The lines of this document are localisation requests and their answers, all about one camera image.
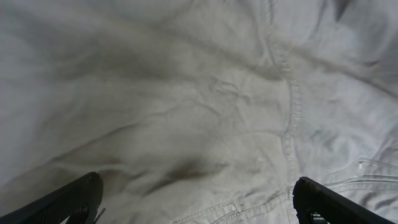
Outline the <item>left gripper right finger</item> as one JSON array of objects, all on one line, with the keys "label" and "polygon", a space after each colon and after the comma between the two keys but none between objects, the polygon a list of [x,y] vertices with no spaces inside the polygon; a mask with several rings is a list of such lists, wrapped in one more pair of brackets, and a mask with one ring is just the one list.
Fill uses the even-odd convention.
[{"label": "left gripper right finger", "polygon": [[300,224],[393,224],[308,177],[296,181],[293,206]]}]

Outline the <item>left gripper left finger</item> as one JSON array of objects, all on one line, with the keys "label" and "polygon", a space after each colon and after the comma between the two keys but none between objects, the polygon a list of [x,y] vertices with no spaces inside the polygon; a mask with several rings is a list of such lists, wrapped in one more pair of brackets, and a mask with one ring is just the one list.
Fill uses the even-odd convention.
[{"label": "left gripper left finger", "polygon": [[1,224],[95,224],[103,199],[103,180],[90,172],[50,194],[1,217]]}]

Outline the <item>grey shorts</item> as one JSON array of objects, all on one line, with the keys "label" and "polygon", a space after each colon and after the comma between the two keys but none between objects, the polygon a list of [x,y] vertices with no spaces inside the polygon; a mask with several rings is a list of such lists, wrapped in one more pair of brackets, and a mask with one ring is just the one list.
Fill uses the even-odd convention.
[{"label": "grey shorts", "polygon": [[397,221],[396,1],[2,1],[1,213],[296,223],[307,176]]}]

